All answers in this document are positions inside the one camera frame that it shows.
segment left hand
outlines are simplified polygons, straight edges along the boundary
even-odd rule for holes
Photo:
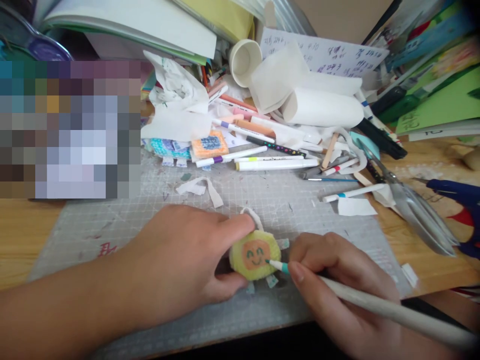
[[[136,327],[172,321],[246,287],[240,274],[215,276],[215,269],[232,244],[254,229],[247,214],[229,219],[185,205],[160,210],[129,244],[109,255]]]

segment paper roll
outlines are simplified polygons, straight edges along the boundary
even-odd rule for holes
[[[343,77],[310,71],[299,87],[353,96],[361,86],[361,77]]]
[[[297,87],[281,107],[288,124],[351,129],[364,118],[363,106],[353,96]]]

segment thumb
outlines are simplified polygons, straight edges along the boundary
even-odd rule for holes
[[[239,289],[246,288],[249,282],[237,272],[216,275],[208,285],[210,303],[221,303],[232,298]]]
[[[345,329],[358,323],[355,315],[318,275],[296,261],[288,263],[288,271],[315,320],[333,340],[344,337]]]

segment paper cup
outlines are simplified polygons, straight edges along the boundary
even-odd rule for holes
[[[260,45],[253,40],[240,40],[231,49],[228,62],[235,82],[242,88],[248,88],[252,73],[262,63]]]

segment cutting mat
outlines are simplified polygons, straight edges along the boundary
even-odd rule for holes
[[[265,231],[277,239],[293,241],[301,232],[336,232],[390,274],[401,295],[411,290],[375,217],[340,216],[336,203],[321,202],[324,195],[357,188],[354,182],[306,181],[299,179],[297,171],[288,170],[237,172],[233,162],[216,164],[210,172],[191,164],[188,168],[166,167],[143,149],[140,169],[138,197],[68,202],[29,279],[115,251],[167,204],[214,211],[208,193],[198,196],[175,192],[185,181],[206,176],[224,202],[217,211],[231,216],[248,206],[260,216]],[[283,260],[288,258],[287,252],[282,254]],[[93,358],[141,358],[309,320],[307,307],[292,281],[284,274],[275,275],[280,282],[273,289],[264,280],[256,281],[255,294],[242,290],[230,301],[205,306],[177,321],[125,336],[99,349]]]

